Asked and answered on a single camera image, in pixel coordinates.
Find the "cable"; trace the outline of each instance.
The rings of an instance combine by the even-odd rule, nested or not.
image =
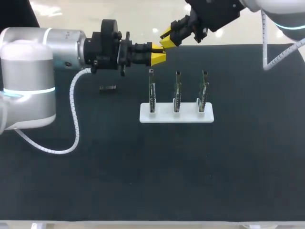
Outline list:
[[[262,24],[263,24],[263,67],[264,70],[268,71],[273,68],[276,64],[286,58],[288,55],[292,54],[294,51],[298,50],[305,45],[305,39],[300,40],[299,42],[293,44],[284,52],[275,57],[270,63],[268,63],[268,40],[267,40],[267,20],[266,14],[262,12]]]
[[[0,135],[4,132],[6,122],[8,120],[8,109],[4,100],[4,94],[3,92],[0,92],[0,97],[2,97],[3,101],[0,101],[0,105],[2,106],[2,119],[0,122]]]
[[[73,78],[72,82],[71,82],[71,86],[70,86],[70,106],[71,106],[71,112],[72,112],[72,116],[73,116],[73,121],[74,121],[74,126],[75,126],[75,141],[74,144],[66,150],[51,150],[51,149],[47,149],[45,147],[40,146],[39,144],[33,142],[31,139],[29,139],[29,137],[27,137],[21,130],[17,129],[15,130],[21,137],[23,137],[28,143],[30,143],[32,146],[34,146],[35,148],[44,151],[46,153],[50,153],[50,154],[67,154],[72,152],[78,145],[79,141],[80,141],[80,130],[78,127],[78,120],[77,120],[77,115],[76,115],[76,111],[75,111],[75,105],[74,105],[74,87],[76,85],[77,80],[84,74],[87,73],[91,73],[90,68],[86,68],[84,70],[79,71],[75,77]]]

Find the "screw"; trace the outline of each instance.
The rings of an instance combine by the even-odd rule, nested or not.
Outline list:
[[[65,65],[66,65],[67,67],[71,67],[71,66],[72,66],[72,64],[71,64],[70,62],[65,62]]]

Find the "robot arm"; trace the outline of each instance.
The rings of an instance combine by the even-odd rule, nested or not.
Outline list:
[[[240,17],[240,11],[262,10],[283,33],[295,41],[305,37],[305,1],[303,0],[186,0],[191,14],[173,21],[161,35],[165,48],[179,46],[182,40],[195,34],[200,43],[208,30],[215,32]]]
[[[91,38],[79,30],[6,28],[0,35],[4,93],[0,98],[0,131],[46,126],[56,117],[54,69],[152,66],[166,60],[162,46],[125,40],[116,20],[103,20]]]

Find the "table surface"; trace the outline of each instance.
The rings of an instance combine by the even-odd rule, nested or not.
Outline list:
[[[270,57],[285,47],[272,45]],[[176,70],[182,100],[195,100],[207,70],[212,124],[141,124],[145,67],[84,76],[75,152],[48,155],[1,136],[0,220],[305,221],[304,61],[296,52],[263,72],[261,55],[261,45],[185,46],[155,68],[159,102],[172,100]],[[25,131],[45,147],[74,141],[72,77],[56,73],[56,121]]]

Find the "white coiled cable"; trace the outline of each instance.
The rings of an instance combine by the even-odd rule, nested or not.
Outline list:
[[[305,45],[305,39],[300,40],[299,42],[293,44],[284,52],[275,57],[270,63],[268,63],[268,38],[267,38],[267,20],[266,14],[262,12],[262,23],[263,23],[263,67],[264,70],[268,71],[273,68],[276,64],[286,58],[288,55],[292,54],[294,51],[298,50]]]
[[[0,92],[0,97],[2,97],[2,99],[3,99],[3,102],[0,103],[0,105],[2,106],[2,109],[1,109],[2,110],[2,118],[1,118],[1,122],[0,122],[0,135],[1,135],[5,130],[6,122],[8,120],[8,108],[7,108],[7,105],[5,103],[3,92]]]
[[[70,106],[71,106],[71,111],[72,111],[72,116],[73,116],[73,121],[74,121],[74,126],[75,126],[75,141],[74,144],[66,150],[51,150],[51,149],[47,149],[45,147],[40,146],[39,144],[33,142],[31,139],[29,139],[29,137],[27,137],[21,130],[17,129],[15,130],[21,137],[23,137],[28,143],[30,143],[32,146],[34,146],[35,148],[44,151],[46,153],[50,153],[50,154],[67,154],[72,152],[78,145],[79,141],[80,141],[80,130],[78,127],[78,120],[77,120],[77,115],[76,115],[76,111],[75,111],[75,104],[74,104],[74,88],[76,85],[77,80],[84,74],[87,73],[91,73],[90,68],[86,68],[83,69],[81,71],[79,71],[75,77],[73,78],[72,82],[71,82],[71,86],[70,86]]]

